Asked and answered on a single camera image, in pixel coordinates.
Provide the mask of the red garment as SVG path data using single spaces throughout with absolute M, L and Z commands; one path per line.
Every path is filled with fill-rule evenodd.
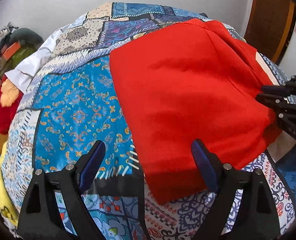
M 281 133 L 274 111 L 256 101 L 276 79 L 257 50 L 218 21 L 193 19 L 146 34 L 113 50 L 109 67 L 159 204 L 206 189 L 194 140 L 241 169 Z

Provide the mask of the yellow blanket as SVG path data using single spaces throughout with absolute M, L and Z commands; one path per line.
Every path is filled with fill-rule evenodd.
M 0 214 L 7 222 L 10 222 L 15 228 L 18 226 L 18 211 L 13 206 L 12 201 L 4 186 L 4 180 L 2 176 L 2 163 L 4 161 L 6 153 L 6 142 L 3 144 L 2 152 L 0 154 Z

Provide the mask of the brown wooden door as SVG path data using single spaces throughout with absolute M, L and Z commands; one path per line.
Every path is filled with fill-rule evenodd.
M 292 0 L 252 0 L 245 40 L 275 64 L 280 64 L 296 24 Z

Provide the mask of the red plush toy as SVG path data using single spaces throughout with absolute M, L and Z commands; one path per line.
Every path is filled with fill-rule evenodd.
M 23 93 L 4 75 L 0 84 L 0 134 L 9 132 Z

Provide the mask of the blue patchwork bedspread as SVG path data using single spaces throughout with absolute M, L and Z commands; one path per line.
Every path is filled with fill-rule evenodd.
M 32 79 L 10 125 L 1 169 L 18 215 L 37 169 L 60 171 L 75 164 L 100 140 L 105 144 L 105 157 L 82 199 L 103 239 L 194 239 L 216 195 L 206 188 L 164 204 L 155 200 L 109 67 L 113 50 L 193 19 L 215 21 L 174 7 L 114 2 L 61 30 L 54 51 Z M 266 86 L 290 80 L 259 54 L 276 79 L 274 85 Z M 276 239 L 296 239 L 296 140 L 280 130 L 256 159 L 236 169 L 263 171 L 280 223 Z M 64 227 L 74 233 L 61 193 L 55 195 Z

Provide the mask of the white pillow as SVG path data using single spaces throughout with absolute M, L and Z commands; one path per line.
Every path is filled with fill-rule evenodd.
M 26 93 L 34 76 L 47 63 L 51 53 L 56 46 L 56 40 L 62 34 L 59 29 L 52 33 L 45 42 L 32 53 L 21 61 L 13 70 L 5 73 L 5 76 L 23 93 Z

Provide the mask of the green bag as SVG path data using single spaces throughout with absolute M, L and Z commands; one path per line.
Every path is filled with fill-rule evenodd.
M 5 72 L 13 70 L 25 58 L 30 56 L 36 51 L 35 46 L 26 44 L 19 48 L 16 52 L 10 55 L 10 52 L 5 52 L 0 59 L 0 76 Z

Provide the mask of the orange box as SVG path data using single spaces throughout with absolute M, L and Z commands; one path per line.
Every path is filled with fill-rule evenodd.
M 8 61 L 14 55 L 14 53 L 16 53 L 17 50 L 19 50 L 20 48 L 21 48 L 21 44 L 19 42 L 13 43 L 11 46 L 9 46 L 9 48 L 7 48 L 4 51 L 2 58 Z

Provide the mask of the dark green cushion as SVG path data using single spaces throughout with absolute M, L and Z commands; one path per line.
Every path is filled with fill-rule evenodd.
M 9 38 L 8 45 L 12 45 L 15 42 L 30 43 L 33 45 L 40 45 L 44 42 L 43 38 L 36 32 L 28 28 L 19 28 L 15 30 Z

